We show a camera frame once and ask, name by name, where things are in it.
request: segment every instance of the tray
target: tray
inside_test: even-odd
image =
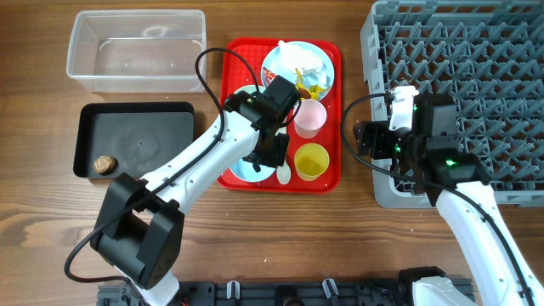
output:
[[[138,178],[157,169],[193,142],[193,114],[193,105],[187,102],[85,105],[79,118],[74,174],[107,179],[128,173]],[[112,173],[94,171],[100,156],[117,159]]]
[[[342,55],[334,44],[326,41],[281,40],[285,42],[302,41],[313,43],[317,47],[322,48],[331,58],[331,61],[334,64],[335,82],[332,84],[329,94],[321,101],[327,108],[327,121],[317,136],[312,139],[300,138],[295,132],[294,124],[290,124],[289,127],[287,127],[287,134],[291,137],[286,158],[287,163],[292,170],[289,184],[280,184],[275,173],[262,182],[247,183],[238,179],[230,170],[223,173],[218,179],[218,182],[229,190],[309,194],[327,193],[336,188],[342,176],[342,143],[339,133],[340,119],[342,116]],[[266,55],[277,46],[279,41],[279,38],[241,37],[230,42],[227,48],[236,51],[247,60],[257,75],[259,85],[263,85],[260,73],[261,65]],[[221,103],[223,103],[226,97],[236,89],[249,84],[252,84],[252,77],[244,64],[236,57],[226,54],[223,63]],[[331,164],[328,169],[313,182],[301,180],[296,173],[293,163],[295,152],[300,146],[307,144],[308,142],[315,142],[325,147],[331,158]]]
[[[479,157],[497,203],[544,206],[544,8],[539,1],[378,1],[361,32],[370,93],[449,94],[459,151]],[[390,118],[383,98],[372,120]],[[390,161],[373,161],[389,168]],[[414,184],[373,173],[383,207],[430,207]]]

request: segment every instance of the black baking pan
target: black baking pan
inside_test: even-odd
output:
[[[74,174],[89,179],[121,173],[141,177],[157,169],[193,142],[194,112],[187,102],[85,105],[79,118]],[[94,171],[100,156],[117,159],[113,172]]]

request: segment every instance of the pink cup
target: pink cup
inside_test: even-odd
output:
[[[320,131],[326,121],[326,108],[321,102],[306,99],[295,116],[295,131],[304,139],[311,139]]]

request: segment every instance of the red tray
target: red tray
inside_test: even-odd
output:
[[[294,41],[294,39],[282,40],[285,42]],[[266,55],[278,45],[279,41],[280,39],[278,38],[240,37],[230,42],[227,48],[236,51],[247,60],[257,75],[259,85],[263,85],[263,81],[261,80],[261,65]],[[280,184],[275,173],[262,182],[248,183],[237,178],[229,169],[218,179],[218,182],[229,190],[324,194],[335,189],[338,182],[340,182],[340,177],[342,176],[342,143],[340,139],[340,119],[342,117],[342,55],[338,48],[330,42],[317,40],[298,41],[313,43],[323,49],[329,55],[334,65],[334,83],[329,94],[321,100],[321,103],[327,109],[325,125],[321,128],[317,136],[312,139],[299,137],[295,132],[294,123],[287,127],[287,134],[291,138],[286,158],[292,171],[289,184]],[[222,78],[221,104],[236,89],[252,84],[252,77],[246,66],[230,54],[225,54]],[[325,173],[321,174],[315,181],[306,182],[298,177],[293,157],[298,148],[311,142],[322,145],[329,152],[331,163]]]

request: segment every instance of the cable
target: cable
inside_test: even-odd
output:
[[[297,114],[298,114],[298,110],[300,110],[300,106],[302,106],[302,104],[303,104],[303,100],[299,98],[299,99],[298,99],[298,107],[297,107],[297,109],[295,110],[295,113],[292,114],[292,117],[291,117],[291,119],[289,119],[288,122],[285,122],[285,123],[280,124],[280,128],[285,128],[286,126],[289,125],[289,123],[291,123],[291,122],[293,122],[293,121],[295,120],[295,117],[296,117]]]
[[[166,187],[168,187],[170,184],[172,184],[177,178],[179,178],[183,173],[185,173],[185,171],[187,171],[189,168],[193,167],[200,159],[202,159],[202,157],[204,157],[210,150],[212,150],[213,147],[219,142],[221,137],[223,137],[223,130],[224,130],[223,108],[221,107],[221,104],[219,103],[218,98],[215,96],[215,94],[213,94],[213,91],[209,88],[206,81],[204,81],[204,79],[202,78],[202,75],[201,75],[200,70],[199,70],[199,64],[200,64],[201,58],[204,55],[206,55],[206,54],[208,54],[210,52],[213,52],[213,51],[221,51],[221,52],[226,52],[226,53],[229,53],[229,54],[233,54],[235,57],[240,59],[244,63],[244,65],[247,67],[249,72],[252,74],[253,82],[255,83],[255,88],[257,89],[257,92],[259,92],[257,76],[255,75],[255,72],[253,71],[253,69],[249,65],[249,63],[247,63],[247,61],[244,58],[242,58],[241,55],[239,55],[238,53],[236,53],[236,52],[234,52],[232,50],[229,50],[227,48],[210,48],[210,49],[204,50],[202,53],[200,53],[198,55],[198,57],[196,57],[196,61],[195,61],[196,76],[198,77],[198,79],[202,83],[202,86],[206,89],[207,93],[212,98],[213,103],[215,104],[215,106],[218,108],[219,117],[220,117],[220,128],[219,128],[219,132],[218,132],[217,137],[212,141],[212,143],[203,152],[201,152],[201,154],[199,154],[197,157],[195,157],[195,159],[193,159],[191,162],[189,162],[187,165],[185,165],[185,167],[179,169],[172,177],[165,180],[164,183],[159,185],[154,190],[150,191],[145,197],[143,197],[139,201],[136,201],[135,203],[125,207],[125,209],[123,209],[120,212],[113,215],[113,217],[111,217],[108,222],[105,222],[105,223],[101,224],[99,227],[94,229],[90,234],[85,236],[85,238],[83,238],[77,244],[77,246],[74,247],[74,249],[70,252],[68,257],[66,258],[66,261],[65,261],[65,275],[69,279],[71,279],[73,281],[81,282],[81,283],[94,283],[94,282],[102,282],[102,281],[125,281],[127,283],[130,283],[130,280],[127,277],[119,276],[119,275],[104,276],[104,277],[94,277],[94,278],[85,278],[85,277],[80,277],[80,276],[74,275],[70,271],[71,263],[74,261],[74,258],[76,257],[76,255],[83,249],[83,247],[85,247],[85,245],[89,241],[91,241],[91,239],[93,239],[93,237],[95,237],[96,235],[101,233],[103,229],[105,229],[107,226],[109,226],[110,224],[112,224],[113,222],[118,220],[124,214],[129,213],[135,207],[137,207],[137,206],[141,205],[142,203],[148,201],[153,196],[156,196],[156,194],[158,194],[159,192],[164,190]]]
[[[512,252],[512,249],[508,245],[508,242],[507,242],[506,238],[504,237],[504,235],[502,234],[501,230],[498,228],[498,226],[496,226],[495,221],[493,220],[493,218],[482,207],[480,207],[480,205],[478,205],[475,201],[473,201],[471,198],[464,195],[463,193],[461,193],[461,192],[459,192],[457,190],[454,190],[452,188],[449,188],[447,186],[443,186],[441,184],[437,184],[435,182],[430,182],[430,181],[420,179],[420,178],[414,178],[414,177],[402,175],[400,173],[394,173],[394,172],[391,172],[389,170],[382,169],[382,168],[380,168],[378,166],[374,166],[371,163],[369,163],[368,161],[365,161],[363,158],[361,158],[349,146],[348,140],[346,139],[346,135],[345,135],[345,132],[344,132],[344,126],[345,126],[346,118],[348,117],[349,112],[356,105],[359,105],[359,104],[367,101],[368,99],[384,97],[385,95],[386,95],[385,93],[370,94],[370,95],[367,95],[365,97],[358,98],[356,101],[354,101],[352,104],[350,104],[348,106],[348,108],[346,108],[346,111],[343,113],[342,120],[340,122],[340,134],[342,136],[342,142],[343,142],[343,145],[346,147],[346,150],[348,150],[349,154],[351,154],[351,156],[353,156],[357,161],[359,161],[363,165],[371,168],[372,170],[376,170],[376,171],[378,171],[380,173],[383,173],[385,175],[391,176],[391,177],[396,178],[396,179],[411,181],[413,183],[425,184],[427,186],[438,188],[440,190],[446,190],[446,191],[448,191],[448,192],[450,192],[450,193],[452,193],[452,194],[454,194],[456,196],[459,196],[464,201],[468,202],[468,204],[470,204],[472,207],[474,207],[478,211],[478,213],[480,213],[482,215],[484,220],[489,223],[489,225],[493,229],[493,231],[495,231],[495,234],[497,235],[497,238],[499,238],[499,241],[501,242],[502,247],[504,247],[504,250],[508,255],[508,259],[510,259],[510,262],[512,263],[513,269],[514,269],[514,271],[516,273],[516,276],[519,279],[519,284],[521,285],[524,296],[527,298],[527,303],[529,304],[529,306],[535,306],[535,303],[533,301],[533,297],[531,296],[531,293],[530,293],[530,289],[527,286],[527,282],[525,281],[524,275],[523,275],[523,273],[521,271],[521,268],[519,267],[518,261],[516,260],[514,254]]]

